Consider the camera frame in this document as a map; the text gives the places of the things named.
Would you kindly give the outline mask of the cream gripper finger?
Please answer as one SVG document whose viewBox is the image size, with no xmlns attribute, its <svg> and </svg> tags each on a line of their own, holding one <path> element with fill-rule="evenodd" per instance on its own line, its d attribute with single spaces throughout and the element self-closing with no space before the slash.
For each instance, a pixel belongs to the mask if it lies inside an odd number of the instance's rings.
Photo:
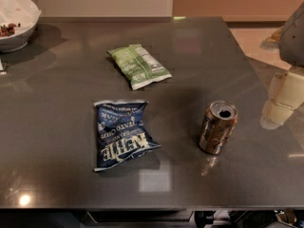
<svg viewBox="0 0 304 228">
<path fill-rule="evenodd" d="M 275 45 L 278 46 L 281 38 L 283 28 L 276 29 L 270 36 L 268 36 L 262 44 L 265 46 Z"/>
<path fill-rule="evenodd" d="M 265 102 L 260 125 L 268 130 L 275 130 L 292 116 L 304 103 L 304 67 L 277 72 L 273 77 Z"/>
</svg>

